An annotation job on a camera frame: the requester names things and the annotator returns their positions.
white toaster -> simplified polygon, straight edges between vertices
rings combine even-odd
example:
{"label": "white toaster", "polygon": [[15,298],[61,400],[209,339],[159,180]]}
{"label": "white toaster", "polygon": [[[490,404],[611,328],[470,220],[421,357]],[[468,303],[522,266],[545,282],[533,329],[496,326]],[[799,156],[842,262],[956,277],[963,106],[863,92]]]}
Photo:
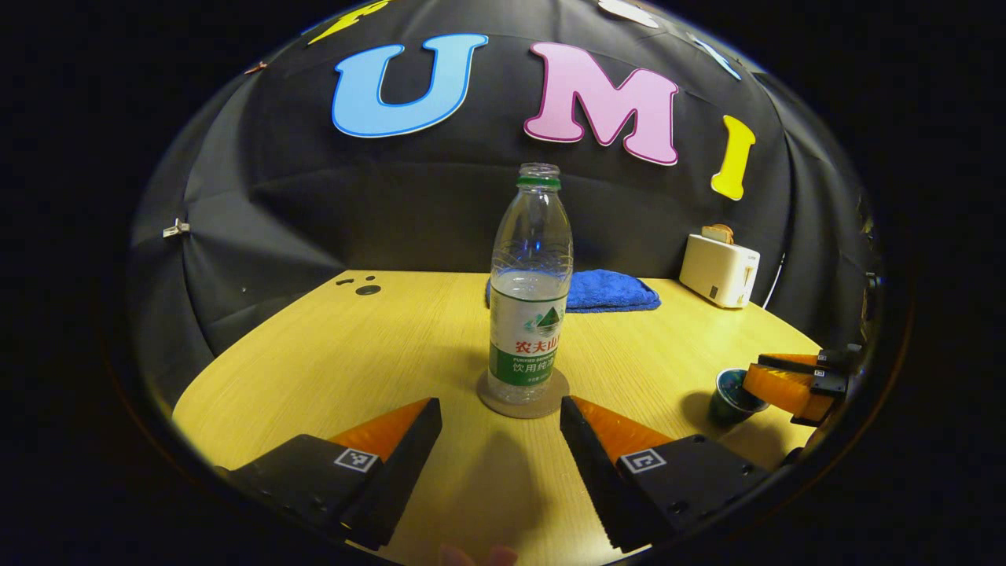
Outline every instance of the white toaster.
{"label": "white toaster", "polygon": [[685,245],[681,282],[723,309],[742,309],[754,289],[760,253],[692,233]]}

finger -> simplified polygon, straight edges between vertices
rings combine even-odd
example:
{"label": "finger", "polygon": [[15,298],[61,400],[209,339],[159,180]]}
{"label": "finger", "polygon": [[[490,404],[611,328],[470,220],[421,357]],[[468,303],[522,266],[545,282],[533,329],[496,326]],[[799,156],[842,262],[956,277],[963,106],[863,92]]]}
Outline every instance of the finger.
{"label": "finger", "polygon": [[489,551],[486,566],[513,566],[517,563],[517,553],[502,545],[496,545]]}
{"label": "finger", "polygon": [[467,554],[450,545],[441,545],[440,566],[476,566]]}

wooden table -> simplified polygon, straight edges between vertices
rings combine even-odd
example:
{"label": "wooden table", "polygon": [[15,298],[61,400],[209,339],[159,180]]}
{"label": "wooden table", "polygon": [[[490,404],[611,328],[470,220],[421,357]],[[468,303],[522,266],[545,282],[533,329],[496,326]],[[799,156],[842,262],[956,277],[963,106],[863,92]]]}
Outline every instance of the wooden table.
{"label": "wooden table", "polygon": [[[233,469],[297,434],[328,438],[439,397],[443,431],[380,556],[436,564],[447,542],[479,562],[497,543],[524,566],[616,560],[623,555],[591,505],[558,413],[511,419],[475,394],[488,364],[486,277],[344,271],[224,352],[182,395],[174,421],[206,459]],[[353,281],[338,285],[344,278]],[[718,438],[769,468],[803,446],[813,429],[775,407],[728,432],[705,411],[721,370],[819,347],[753,305],[722,311],[677,281],[645,280],[663,302],[655,312],[569,314],[556,367],[571,393],[671,437]],[[372,285],[381,292],[356,294]]]}

small dark cup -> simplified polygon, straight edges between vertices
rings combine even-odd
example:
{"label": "small dark cup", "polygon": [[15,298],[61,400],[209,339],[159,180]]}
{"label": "small dark cup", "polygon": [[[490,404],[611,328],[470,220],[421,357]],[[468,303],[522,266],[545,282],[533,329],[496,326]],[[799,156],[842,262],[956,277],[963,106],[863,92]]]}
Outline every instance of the small dark cup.
{"label": "small dark cup", "polygon": [[732,426],[743,422],[769,404],[754,397],[742,387],[746,370],[723,370],[716,376],[716,391],[709,400],[709,421],[718,426]]}

pink letter m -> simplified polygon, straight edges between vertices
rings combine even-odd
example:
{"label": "pink letter m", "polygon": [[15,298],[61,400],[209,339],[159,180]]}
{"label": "pink letter m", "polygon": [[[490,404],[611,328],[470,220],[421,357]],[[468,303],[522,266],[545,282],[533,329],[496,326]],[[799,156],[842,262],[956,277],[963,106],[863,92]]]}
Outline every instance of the pink letter m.
{"label": "pink letter m", "polygon": [[611,145],[636,113],[636,128],[622,142],[626,151],[661,165],[677,163],[671,122],[677,84],[637,68],[616,88],[583,49],[542,41],[531,45],[531,51],[545,59],[545,84],[541,110],[524,122],[527,135],[564,143],[582,139],[583,127],[573,119],[573,101],[579,99],[601,145]]}

